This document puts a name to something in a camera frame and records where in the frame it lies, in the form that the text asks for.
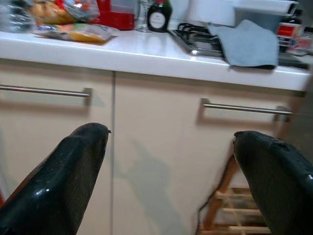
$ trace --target wooden rack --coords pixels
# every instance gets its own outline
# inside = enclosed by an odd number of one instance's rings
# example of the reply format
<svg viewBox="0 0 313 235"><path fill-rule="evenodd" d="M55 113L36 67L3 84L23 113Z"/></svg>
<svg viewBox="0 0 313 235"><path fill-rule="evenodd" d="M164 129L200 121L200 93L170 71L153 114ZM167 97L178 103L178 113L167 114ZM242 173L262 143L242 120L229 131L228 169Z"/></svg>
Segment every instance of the wooden rack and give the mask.
<svg viewBox="0 0 313 235"><path fill-rule="evenodd" d="M263 235L270 230L255 204L249 188L230 188L229 183L238 170L234 156L228 160L225 177L213 195L199 235ZM216 222L216 215L227 221Z"/></svg>

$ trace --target white countertop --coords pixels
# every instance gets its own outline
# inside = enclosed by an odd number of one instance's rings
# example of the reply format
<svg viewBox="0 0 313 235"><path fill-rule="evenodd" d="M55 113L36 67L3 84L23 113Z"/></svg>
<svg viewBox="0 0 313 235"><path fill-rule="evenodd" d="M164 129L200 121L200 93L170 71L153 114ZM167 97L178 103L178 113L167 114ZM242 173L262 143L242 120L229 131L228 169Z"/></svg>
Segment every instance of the white countertop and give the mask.
<svg viewBox="0 0 313 235"><path fill-rule="evenodd" d="M190 56L166 33L124 31L106 44L0 32L0 58L302 91L307 70L235 68L214 57Z"/></svg>

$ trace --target gas stove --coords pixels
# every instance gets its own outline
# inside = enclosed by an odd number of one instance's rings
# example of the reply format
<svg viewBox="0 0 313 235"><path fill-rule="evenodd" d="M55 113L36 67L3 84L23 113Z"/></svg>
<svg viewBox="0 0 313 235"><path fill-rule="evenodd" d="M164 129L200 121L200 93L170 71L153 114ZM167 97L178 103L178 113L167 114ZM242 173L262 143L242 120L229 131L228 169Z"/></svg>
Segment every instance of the gas stove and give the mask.
<svg viewBox="0 0 313 235"><path fill-rule="evenodd" d="M175 30L168 33L174 41L193 56L211 56L224 59L223 49L218 37L213 36L206 27L190 23L180 23ZM309 69L309 65L301 62L294 56L287 53L280 53L278 56L280 66Z"/></svg>

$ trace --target wine glass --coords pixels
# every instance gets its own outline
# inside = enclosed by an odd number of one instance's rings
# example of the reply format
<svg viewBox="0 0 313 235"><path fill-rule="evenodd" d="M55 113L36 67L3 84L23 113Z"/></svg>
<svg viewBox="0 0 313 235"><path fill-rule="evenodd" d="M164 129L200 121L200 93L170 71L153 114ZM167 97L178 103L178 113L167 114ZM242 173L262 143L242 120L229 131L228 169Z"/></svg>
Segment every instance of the wine glass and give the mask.
<svg viewBox="0 0 313 235"><path fill-rule="evenodd" d="M154 0L139 0L139 4L143 6L143 13L144 13L144 19L143 23L139 24L136 28L137 31L144 32L144 33L150 33L151 31L148 28L147 25L147 14L150 6L154 3Z"/></svg>

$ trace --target kitchen cabinet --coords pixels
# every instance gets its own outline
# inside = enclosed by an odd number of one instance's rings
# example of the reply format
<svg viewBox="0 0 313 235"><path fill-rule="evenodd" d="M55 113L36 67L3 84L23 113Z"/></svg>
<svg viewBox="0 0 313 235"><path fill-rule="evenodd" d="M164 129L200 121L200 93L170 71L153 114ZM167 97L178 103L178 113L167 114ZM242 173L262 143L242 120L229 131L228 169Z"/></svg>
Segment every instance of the kitchen cabinet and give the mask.
<svg viewBox="0 0 313 235"><path fill-rule="evenodd" d="M8 193L78 126L112 125L112 72L0 60L0 84L66 91L93 89L84 98L0 91L0 167ZM79 235L110 233L110 142Z"/></svg>
<svg viewBox="0 0 313 235"><path fill-rule="evenodd" d="M213 103L275 109L293 92L116 73L113 235L190 235L219 181L233 134L276 135L270 114L204 109ZM233 182L242 186L242 174Z"/></svg>

